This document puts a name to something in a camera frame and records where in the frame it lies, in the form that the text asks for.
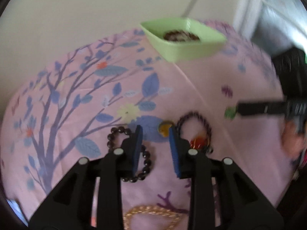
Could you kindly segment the right hand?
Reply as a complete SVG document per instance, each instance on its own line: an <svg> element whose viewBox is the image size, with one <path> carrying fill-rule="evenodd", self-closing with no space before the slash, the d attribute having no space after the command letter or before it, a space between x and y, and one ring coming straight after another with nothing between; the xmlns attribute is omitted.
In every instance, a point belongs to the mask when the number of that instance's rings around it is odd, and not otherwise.
<svg viewBox="0 0 307 230"><path fill-rule="evenodd" d="M281 148L291 159L297 159L306 148L306 138L302 133L297 133L297 126L293 121L285 121L281 135Z"/></svg>

